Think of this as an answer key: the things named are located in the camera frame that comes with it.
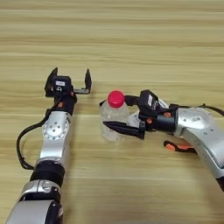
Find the wooden table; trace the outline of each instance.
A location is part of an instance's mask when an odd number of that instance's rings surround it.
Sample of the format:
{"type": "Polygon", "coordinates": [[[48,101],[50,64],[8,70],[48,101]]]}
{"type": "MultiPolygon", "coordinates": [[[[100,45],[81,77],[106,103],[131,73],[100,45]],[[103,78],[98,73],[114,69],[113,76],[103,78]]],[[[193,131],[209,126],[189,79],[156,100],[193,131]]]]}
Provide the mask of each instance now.
{"type": "MultiPolygon", "coordinates": [[[[94,83],[75,107],[64,223],[224,223],[224,194],[199,158],[163,147],[180,140],[147,133],[108,143],[98,108],[110,90],[147,88],[224,108],[223,24],[221,0],[0,0],[0,222],[32,173],[18,163],[17,136],[52,105],[44,85],[59,67],[76,87],[89,68],[94,83]]],[[[29,162],[41,141],[41,129],[24,138],[29,162]]]]}

